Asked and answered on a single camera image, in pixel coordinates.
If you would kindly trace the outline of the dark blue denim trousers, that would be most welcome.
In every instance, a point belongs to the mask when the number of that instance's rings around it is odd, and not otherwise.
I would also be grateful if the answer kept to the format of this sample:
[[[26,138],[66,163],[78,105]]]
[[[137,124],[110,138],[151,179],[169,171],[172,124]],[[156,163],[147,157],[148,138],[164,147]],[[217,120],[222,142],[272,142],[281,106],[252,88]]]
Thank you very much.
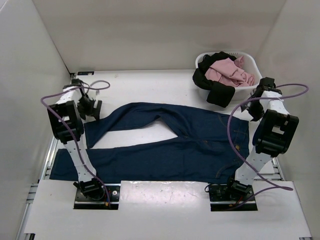
[[[96,149],[108,132],[145,127],[161,119],[175,138]],[[104,183],[192,181],[225,184],[249,155],[249,123],[205,109],[134,102],[84,124],[87,154]]]

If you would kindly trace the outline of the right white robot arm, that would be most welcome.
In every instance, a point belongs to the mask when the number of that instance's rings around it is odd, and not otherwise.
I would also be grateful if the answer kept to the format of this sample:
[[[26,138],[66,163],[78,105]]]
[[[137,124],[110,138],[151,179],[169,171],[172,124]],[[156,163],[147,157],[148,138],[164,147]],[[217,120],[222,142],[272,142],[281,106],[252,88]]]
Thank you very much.
[[[259,125],[252,138],[251,152],[224,188],[230,200],[249,198],[255,177],[265,164],[287,152],[299,123],[299,118],[286,110],[282,92],[270,77],[262,78],[252,96],[238,107]]]

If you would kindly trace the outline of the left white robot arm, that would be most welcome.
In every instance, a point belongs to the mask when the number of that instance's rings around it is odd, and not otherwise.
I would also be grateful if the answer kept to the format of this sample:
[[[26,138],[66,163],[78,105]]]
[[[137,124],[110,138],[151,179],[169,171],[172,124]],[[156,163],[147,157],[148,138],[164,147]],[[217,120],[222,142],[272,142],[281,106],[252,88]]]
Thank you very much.
[[[90,96],[86,91],[90,87],[76,78],[71,84],[63,87],[63,92],[58,94],[60,99],[55,104],[47,105],[44,102],[46,97],[41,99],[41,103],[47,108],[54,137],[67,149],[76,169],[77,178],[74,185],[85,197],[107,202],[107,188],[99,179],[84,142],[83,120],[87,117],[99,120],[102,107],[102,101],[97,100],[95,95]]]

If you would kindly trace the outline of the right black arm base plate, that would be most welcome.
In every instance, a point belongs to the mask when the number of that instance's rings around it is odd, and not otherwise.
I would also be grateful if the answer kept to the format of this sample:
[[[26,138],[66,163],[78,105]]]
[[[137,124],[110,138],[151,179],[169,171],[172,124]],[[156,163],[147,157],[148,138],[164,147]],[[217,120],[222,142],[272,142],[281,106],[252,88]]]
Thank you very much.
[[[211,212],[252,212],[257,211],[257,203],[251,185],[239,187],[228,184],[209,184],[204,191],[209,195]]]

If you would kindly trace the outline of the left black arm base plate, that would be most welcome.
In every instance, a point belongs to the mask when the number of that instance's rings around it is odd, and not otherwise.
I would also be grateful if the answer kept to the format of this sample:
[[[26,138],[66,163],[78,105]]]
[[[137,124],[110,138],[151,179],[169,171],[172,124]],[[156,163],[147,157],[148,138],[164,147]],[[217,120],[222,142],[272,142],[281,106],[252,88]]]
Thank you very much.
[[[104,197],[97,200],[84,196],[79,189],[76,190],[73,208],[75,210],[118,210],[121,184],[106,185],[110,199]]]

